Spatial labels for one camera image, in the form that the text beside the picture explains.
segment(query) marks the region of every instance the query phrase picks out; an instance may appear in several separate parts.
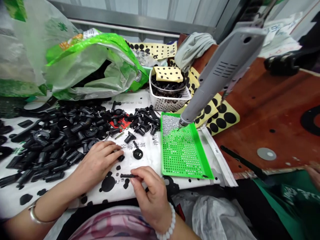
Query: wooden board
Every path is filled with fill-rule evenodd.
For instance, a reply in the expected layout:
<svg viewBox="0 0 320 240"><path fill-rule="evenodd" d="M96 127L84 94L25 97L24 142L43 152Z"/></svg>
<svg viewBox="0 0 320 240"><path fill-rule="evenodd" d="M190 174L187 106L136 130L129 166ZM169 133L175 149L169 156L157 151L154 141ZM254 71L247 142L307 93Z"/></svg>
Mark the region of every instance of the wooden board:
<svg viewBox="0 0 320 240"><path fill-rule="evenodd" d="M185 36L180 36L178 47ZM201 73L217 46L195 59ZM275 77L267 72L264 59L257 58L227 97L241 121L214 136L225 146L268 174L320 164L320 137L300 123L303 113L320 105L320 78L300 70L292 77ZM319 115L314 120L320 127ZM261 147L273 150L277 158L266 161L257 155ZM251 177L248 168L222 152L236 179Z"/></svg>

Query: white beaded bracelet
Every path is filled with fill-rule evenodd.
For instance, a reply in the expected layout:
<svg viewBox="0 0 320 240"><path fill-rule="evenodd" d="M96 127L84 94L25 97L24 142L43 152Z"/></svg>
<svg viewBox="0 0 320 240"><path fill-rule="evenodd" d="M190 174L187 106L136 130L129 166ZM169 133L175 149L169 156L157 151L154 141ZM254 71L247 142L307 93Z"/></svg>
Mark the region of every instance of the white beaded bracelet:
<svg viewBox="0 0 320 240"><path fill-rule="evenodd" d="M157 232L156 232L157 238L158 238L159 240L167 240L167 239L169 239L169 238L170 238L170 235L172 235L172 233L173 233L174 225L176 224L176 212L174 211L174 207L172 206L172 204L169 203L169 205L170 205L170 207L171 207L171 212L172 212L171 225L170 225L168 231L167 231L165 234L163 234L163 235L161 235L160 233L157 233Z"/></svg>

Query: metal washer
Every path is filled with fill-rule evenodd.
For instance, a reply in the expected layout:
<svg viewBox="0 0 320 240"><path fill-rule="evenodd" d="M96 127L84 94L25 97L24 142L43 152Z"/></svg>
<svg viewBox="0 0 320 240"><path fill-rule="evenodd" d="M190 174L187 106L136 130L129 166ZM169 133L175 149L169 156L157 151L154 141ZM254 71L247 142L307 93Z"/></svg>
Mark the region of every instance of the metal washer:
<svg viewBox="0 0 320 240"><path fill-rule="evenodd" d="M257 150L257 154L259 157L267 161L273 161L277 158L276 153L269 148L259 148Z"/></svg>

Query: right hand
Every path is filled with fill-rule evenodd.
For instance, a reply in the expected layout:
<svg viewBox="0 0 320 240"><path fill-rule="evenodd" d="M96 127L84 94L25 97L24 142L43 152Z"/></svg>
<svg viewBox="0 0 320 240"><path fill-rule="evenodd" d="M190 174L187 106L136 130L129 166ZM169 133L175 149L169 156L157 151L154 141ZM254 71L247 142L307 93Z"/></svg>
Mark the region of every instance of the right hand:
<svg viewBox="0 0 320 240"><path fill-rule="evenodd" d="M143 217L155 231L165 234L170 227L172 213L164 180L149 166L132 169L131 173L138 176L130 178L130 181ZM141 184L142 180L148 186L147 193Z"/></svg>

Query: metal frame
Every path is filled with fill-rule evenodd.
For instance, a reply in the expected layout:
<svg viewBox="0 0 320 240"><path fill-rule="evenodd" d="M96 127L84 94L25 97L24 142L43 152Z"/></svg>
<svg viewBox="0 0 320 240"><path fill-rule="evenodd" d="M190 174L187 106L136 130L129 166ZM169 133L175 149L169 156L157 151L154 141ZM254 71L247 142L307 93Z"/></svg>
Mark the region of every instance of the metal frame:
<svg viewBox="0 0 320 240"><path fill-rule="evenodd" d="M207 32L214 27L49 1L67 18L169 33Z"/></svg>

